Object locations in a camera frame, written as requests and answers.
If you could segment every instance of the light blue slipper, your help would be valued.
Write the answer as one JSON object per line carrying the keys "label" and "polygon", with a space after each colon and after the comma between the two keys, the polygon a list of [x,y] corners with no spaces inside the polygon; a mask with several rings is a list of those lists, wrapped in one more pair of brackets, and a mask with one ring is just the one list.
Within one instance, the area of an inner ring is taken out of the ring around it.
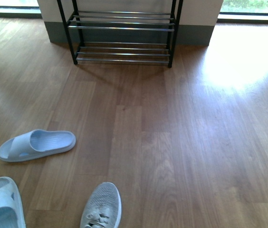
{"label": "light blue slipper", "polygon": [[0,159],[23,162],[71,150],[76,137],[67,131],[34,130],[9,139],[0,147]]}
{"label": "light blue slipper", "polygon": [[0,177],[0,228],[25,228],[20,193],[9,177]]}

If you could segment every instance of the chrome rod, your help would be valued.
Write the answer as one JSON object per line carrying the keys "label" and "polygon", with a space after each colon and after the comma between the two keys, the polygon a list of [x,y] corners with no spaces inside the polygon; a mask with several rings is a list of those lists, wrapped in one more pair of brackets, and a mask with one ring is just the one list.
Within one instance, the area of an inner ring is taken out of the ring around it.
{"label": "chrome rod", "polygon": [[85,42],[86,44],[129,44],[129,45],[167,45],[167,44],[156,44],[156,43],[125,43],[125,42]]}
{"label": "chrome rod", "polygon": [[136,50],[136,51],[168,51],[157,48],[130,48],[130,47],[80,47],[81,49],[105,49],[105,50]]}
{"label": "chrome rod", "polygon": [[173,26],[174,23],[144,23],[144,22],[118,22],[118,21],[70,21],[70,23],[95,23],[95,24],[127,24],[127,25],[162,25],[162,26]]}
{"label": "chrome rod", "polygon": [[146,14],[146,15],[171,15],[171,13],[147,13],[147,12],[118,12],[118,11],[78,11],[79,13],[116,13],[116,14]]}
{"label": "chrome rod", "polygon": [[98,26],[68,26],[70,29],[119,29],[119,30],[141,30],[141,31],[164,31],[173,32],[170,28],[118,28],[118,27],[98,27]]}
{"label": "chrome rod", "polygon": [[165,63],[169,61],[150,61],[150,60],[128,60],[128,59],[98,59],[98,58],[77,58],[84,61],[107,61],[107,62],[133,62],[133,63]]}
{"label": "chrome rod", "polygon": [[174,18],[143,18],[143,17],[120,17],[120,16],[83,16],[74,15],[74,18],[100,18],[100,19],[143,19],[143,20],[174,20]]}
{"label": "chrome rod", "polygon": [[88,55],[121,55],[121,56],[160,56],[166,57],[169,54],[135,54],[135,53],[108,53],[108,52],[77,52],[78,54],[88,54]]}

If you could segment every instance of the greenery outside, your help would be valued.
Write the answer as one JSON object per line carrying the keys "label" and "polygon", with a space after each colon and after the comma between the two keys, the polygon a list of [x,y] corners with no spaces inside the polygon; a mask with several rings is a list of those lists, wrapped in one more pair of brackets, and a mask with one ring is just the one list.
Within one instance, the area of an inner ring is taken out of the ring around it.
{"label": "greenery outside", "polygon": [[268,0],[224,0],[221,12],[268,12]]}

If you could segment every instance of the wall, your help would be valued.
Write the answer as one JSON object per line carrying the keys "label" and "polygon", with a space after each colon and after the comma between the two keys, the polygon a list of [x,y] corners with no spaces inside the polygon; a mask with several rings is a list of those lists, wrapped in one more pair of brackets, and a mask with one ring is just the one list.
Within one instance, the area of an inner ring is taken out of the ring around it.
{"label": "wall", "polygon": [[[85,0],[80,10],[170,12],[168,0]],[[208,45],[223,0],[184,0],[177,43]],[[51,42],[65,42],[62,20],[56,0],[38,0]],[[71,0],[62,0],[66,18],[72,13]]]}

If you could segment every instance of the white wall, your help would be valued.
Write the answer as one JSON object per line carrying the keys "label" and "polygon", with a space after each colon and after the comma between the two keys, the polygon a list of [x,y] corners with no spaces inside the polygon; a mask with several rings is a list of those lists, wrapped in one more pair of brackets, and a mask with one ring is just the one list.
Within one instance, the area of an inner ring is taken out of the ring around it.
{"label": "white wall", "polygon": [[[66,18],[72,13],[72,1],[61,0]],[[61,22],[56,0],[38,0],[42,17],[47,22]],[[223,0],[184,0],[181,25],[214,26]],[[169,0],[82,0],[79,10],[170,12]]]}

